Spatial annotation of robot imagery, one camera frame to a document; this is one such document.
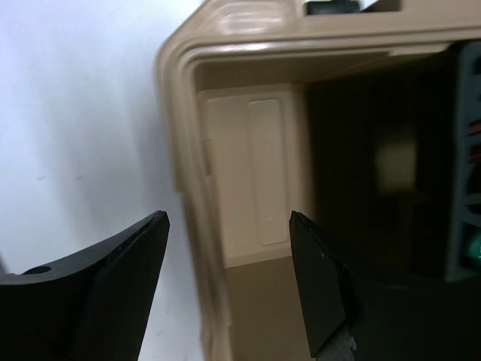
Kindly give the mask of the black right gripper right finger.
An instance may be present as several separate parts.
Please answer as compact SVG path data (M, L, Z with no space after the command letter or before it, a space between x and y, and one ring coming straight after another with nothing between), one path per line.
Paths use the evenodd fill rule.
M480 277L400 272L338 241L297 211L292 258L315 359L478 360Z

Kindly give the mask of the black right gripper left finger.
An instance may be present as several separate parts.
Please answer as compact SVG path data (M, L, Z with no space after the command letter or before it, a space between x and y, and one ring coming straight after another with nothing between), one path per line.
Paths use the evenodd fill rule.
M1 276L3 360L137 360L168 241L156 211L120 233Z

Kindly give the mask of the tan plastic toolbox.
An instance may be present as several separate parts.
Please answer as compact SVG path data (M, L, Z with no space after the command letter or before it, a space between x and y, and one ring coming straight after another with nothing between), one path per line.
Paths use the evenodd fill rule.
M207 360L310 355L292 212L446 282L455 47L478 1L205 1L157 58Z

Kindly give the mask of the green stubby screwdriver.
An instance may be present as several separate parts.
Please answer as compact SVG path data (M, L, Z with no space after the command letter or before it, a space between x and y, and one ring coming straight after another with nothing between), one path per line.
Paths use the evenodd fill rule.
M480 265L481 260L481 234L479 232L473 234L469 241L465 256L473 264Z

